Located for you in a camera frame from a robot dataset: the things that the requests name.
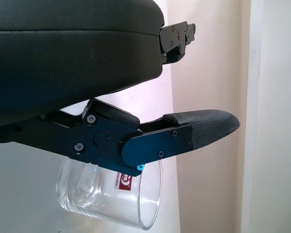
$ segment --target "clear glass cup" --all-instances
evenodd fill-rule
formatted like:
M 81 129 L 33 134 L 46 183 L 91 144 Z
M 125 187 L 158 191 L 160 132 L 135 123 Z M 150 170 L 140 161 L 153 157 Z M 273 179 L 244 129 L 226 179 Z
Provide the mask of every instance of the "clear glass cup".
M 131 177 L 67 158 L 56 181 L 64 209 L 143 230 L 156 219 L 161 192 L 161 161 L 146 164 L 140 176 Z

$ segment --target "label on glass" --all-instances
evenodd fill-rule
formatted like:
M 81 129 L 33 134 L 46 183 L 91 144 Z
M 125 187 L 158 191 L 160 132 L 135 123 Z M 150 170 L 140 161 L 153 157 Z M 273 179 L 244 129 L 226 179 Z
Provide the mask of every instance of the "label on glass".
M 115 178 L 115 189 L 131 190 L 132 176 L 118 172 Z

